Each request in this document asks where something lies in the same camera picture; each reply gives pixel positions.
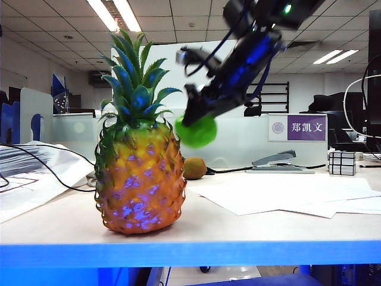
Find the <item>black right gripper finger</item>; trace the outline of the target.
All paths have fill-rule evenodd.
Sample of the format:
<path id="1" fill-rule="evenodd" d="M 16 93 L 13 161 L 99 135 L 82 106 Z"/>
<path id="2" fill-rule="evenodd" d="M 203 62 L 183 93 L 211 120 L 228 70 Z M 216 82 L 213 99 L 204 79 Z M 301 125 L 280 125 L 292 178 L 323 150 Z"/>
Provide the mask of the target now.
<path id="1" fill-rule="evenodd" d="M 189 98 L 182 124 L 190 126 L 205 116 L 217 117 L 220 114 L 213 101 L 207 101 L 205 98 Z"/>

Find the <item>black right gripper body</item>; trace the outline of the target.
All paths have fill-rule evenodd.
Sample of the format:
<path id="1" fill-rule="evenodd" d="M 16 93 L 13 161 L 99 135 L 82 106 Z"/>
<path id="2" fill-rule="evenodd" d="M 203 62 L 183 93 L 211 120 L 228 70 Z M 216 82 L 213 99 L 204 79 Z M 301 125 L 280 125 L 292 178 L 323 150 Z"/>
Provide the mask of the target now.
<path id="1" fill-rule="evenodd" d="M 208 85 L 201 90 L 194 85 L 185 86 L 188 99 L 213 101 L 221 114 L 242 105 L 249 85 L 281 49 L 282 36 L 277 30 L 247 33 L 223 61 L 213 58 L 208 62 Z"/>

